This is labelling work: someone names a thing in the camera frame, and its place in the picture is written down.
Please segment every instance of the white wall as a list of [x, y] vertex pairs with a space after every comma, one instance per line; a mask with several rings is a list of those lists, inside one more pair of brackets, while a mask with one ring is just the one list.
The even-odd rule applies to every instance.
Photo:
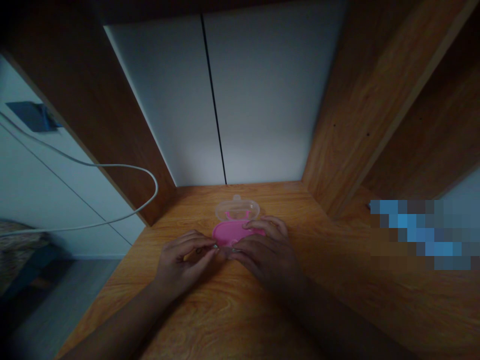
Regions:
[[224, 184], [200, 16], [105, 30], [175, 184]]
[[[65, 129], [31, 132], [5, 105], [17, 101], [41, 102], [0, 57], [0, 110], [29, 134], [79, 160], [91, 162]], [[55, 154], [15, 132], [2, 118], [0, 124], [5, 127], [0, 129], [4, 140], [0, 145], [1, 218], [36, 228], [58, 228], [100, 223], [132, 211], [100, 170]], [[111, 225], [59, 232], [56, 239], [75, 257], [121, 257], [144, 227], [134, 215]]]
[[228, 184], [302, 178], [345, 0], [206, 14]]
[[445, 214], [459, 216], [461, 226], [458, 227], [480, 229], [480, 167], [441, 199]]

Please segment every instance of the hand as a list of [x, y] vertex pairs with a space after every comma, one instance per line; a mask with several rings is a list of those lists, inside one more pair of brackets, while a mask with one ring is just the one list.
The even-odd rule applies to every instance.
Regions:
[[274, 216], [252, 220], [244, 229], [263, 229], [266, 236], [247, 236], [233, 245], [230, 259], [238, 260], [261, 284], [287, 302], [300, 300], [308, 279], [290, 245], [285, 223]]
[[195, 249], [211, 247], [215, 242], [214, 239], [191, 230], [166, 243], [152, 285], [170, 301], [179, 297], [198, 280], [219, 249], [210, 249], [197, 263], [185, 261], [184, 257]]

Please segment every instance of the pink container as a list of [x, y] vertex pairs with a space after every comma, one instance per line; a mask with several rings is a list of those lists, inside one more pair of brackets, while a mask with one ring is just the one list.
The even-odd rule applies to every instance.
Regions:
[[243, 224], [254, 220], [260, 213], [260, 206], [253, 200], [242, 200], [235, 195], [231, 201], [223, 201], [215, 208], [216, 217], [221, 221], [212, 232], [212, 238], [219, 247], [232, 247], [252, 234], [265, 235], [261, 229], [244, 229]]

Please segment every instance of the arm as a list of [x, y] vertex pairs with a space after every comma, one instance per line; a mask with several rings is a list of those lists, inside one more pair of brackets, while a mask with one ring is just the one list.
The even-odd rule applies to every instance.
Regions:
[[283, 221], [265, 216], [244, 227], [263, 229], [267, 236], [242, 239], [229, 258], [241, 262], [276, 294], [326, 353], [341, 359], [416, 359], [303, 274]]
[[195, 264], [184, 257], [214, 244], [215, 240], [195, 230], [167, 243], [155, 279], [62, 359], [128, 359], [167, 306], [197, 281], [218, 249], [211, 249]]

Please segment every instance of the wooden shelf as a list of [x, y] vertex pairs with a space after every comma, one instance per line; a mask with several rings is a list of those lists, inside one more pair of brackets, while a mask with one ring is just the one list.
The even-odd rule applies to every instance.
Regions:
[[[478, 354], [478, 273], [419, 271], [425, 258], [402, 256], [408, 254], [408, 244], [386, 237], [383, 242], [396, 256], [385, 257], [390, 266], [373, 261], [376, 240], [371, 235], [380, 230], [370, 229], [370, 192], [360, 187], [332, 222], [301, 182], [278, 182], [178, 188], [165, 215], [143, 231], [59, 355], [153, 279], [165, 242], [191, 229], [211, 234], [219, 222], [215, 206], [235, 194], [257, 201], [262, 215], [284, 219], [304, 271], [401, 344], [426, 359]], [[152, 329], [142, 357], [321, 357], [303, 328], [236, 261], [213, 263], [172, 310]]]

